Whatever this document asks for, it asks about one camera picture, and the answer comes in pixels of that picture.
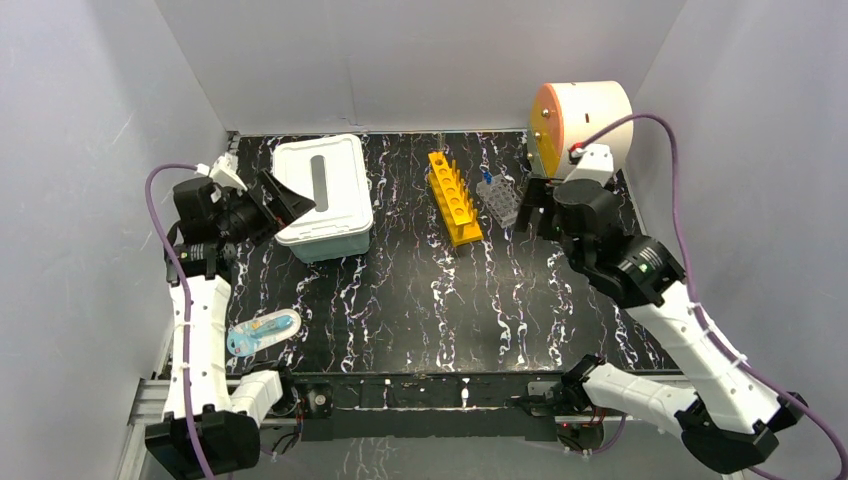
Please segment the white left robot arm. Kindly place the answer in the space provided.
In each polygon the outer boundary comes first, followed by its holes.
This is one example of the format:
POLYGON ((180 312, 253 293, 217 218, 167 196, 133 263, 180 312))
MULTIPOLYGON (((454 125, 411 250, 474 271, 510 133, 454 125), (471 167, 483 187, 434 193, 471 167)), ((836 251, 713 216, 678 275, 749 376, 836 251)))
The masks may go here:
POLYGON ((238 246, 271 240, 316 204, 267 169, 247 186, 227 167, 185 168, 194 176, 173 187, 178 218, 170 228, 152 198, 153 180, 165 168, 145 181, 173 304, 169 390, 160 420, 145 428, 145 446, 174 479, 214 479, 258 463, 268 416, 301 418, 305 411, 290 369, 278 361, 252 367, 229 388, 226 313, 238 246))

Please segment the teal plastic bin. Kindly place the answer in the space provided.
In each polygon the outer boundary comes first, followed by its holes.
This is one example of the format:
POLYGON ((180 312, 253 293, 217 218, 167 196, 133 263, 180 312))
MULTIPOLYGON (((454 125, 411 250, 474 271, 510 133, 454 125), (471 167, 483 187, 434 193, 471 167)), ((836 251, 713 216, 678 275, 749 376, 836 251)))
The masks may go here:
POLYGON ((290 246, 294 256, 306 264, 361 255, 366 253, 369 248, 370 234, 368 232, 290 246))

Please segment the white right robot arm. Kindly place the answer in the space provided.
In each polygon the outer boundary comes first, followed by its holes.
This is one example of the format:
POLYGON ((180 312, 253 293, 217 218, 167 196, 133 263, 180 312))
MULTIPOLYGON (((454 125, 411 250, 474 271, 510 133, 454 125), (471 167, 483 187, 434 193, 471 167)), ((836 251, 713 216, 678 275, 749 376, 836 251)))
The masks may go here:
POLYGON ((716 325, 697 312, 684 268, 658 240, 629 234, 615 195, 600 182, 532 177, 515 222, 562 245, 571 269, 649 331, 688 379, 674 387, 584 356, 532 405, 555 412, 609 408, 678 437, 711 470, 730 474, 765 462, 780 431, 802 418, 803 399, 754 379, 717 346, 716 325))

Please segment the white plastic bin lid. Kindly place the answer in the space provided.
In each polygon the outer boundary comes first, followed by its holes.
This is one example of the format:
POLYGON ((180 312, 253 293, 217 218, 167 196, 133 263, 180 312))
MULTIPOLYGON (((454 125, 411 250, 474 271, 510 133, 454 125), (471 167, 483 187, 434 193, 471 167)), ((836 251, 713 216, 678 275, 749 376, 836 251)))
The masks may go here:
POLYGON ((272 154, 272 173, 295 193, 315 202, 277 234, 284 246, 363 234, 373 225, 373 207, 362 143, 352 134, 283 143, 272 154))

